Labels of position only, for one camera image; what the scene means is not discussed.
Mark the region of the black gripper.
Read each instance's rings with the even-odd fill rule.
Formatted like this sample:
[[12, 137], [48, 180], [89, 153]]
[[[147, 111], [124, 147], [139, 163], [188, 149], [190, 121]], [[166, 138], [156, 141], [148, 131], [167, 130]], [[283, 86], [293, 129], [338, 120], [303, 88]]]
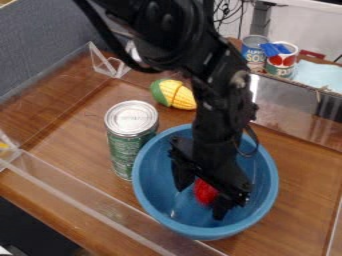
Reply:
[[212, 218], [222, 220], [227, 212], [246, 204], [251, 181], [238, 164], [243, 130], [255, 120], [255, 111], [230, 114], [199, 110], [192, 123], [192, 137], [174, 136], [170, 144], [175, 187], [182, 192], [195, 181], [204, 180], [216, 190]]

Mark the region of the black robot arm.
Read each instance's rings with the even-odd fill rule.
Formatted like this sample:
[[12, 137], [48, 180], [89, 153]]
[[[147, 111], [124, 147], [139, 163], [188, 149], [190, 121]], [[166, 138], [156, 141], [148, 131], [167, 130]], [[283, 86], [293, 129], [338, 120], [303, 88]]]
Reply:
[[256, 118], [250, 69], [215, 31], [214, 0], [72, 0], [132, 69], [175, 70], [191, 79], [192, 137], [171, 139], [178, 190], [200, 179], [216, 190], [212, 218], [247, 203], [251, 181], [236, 163], [242, 134]]

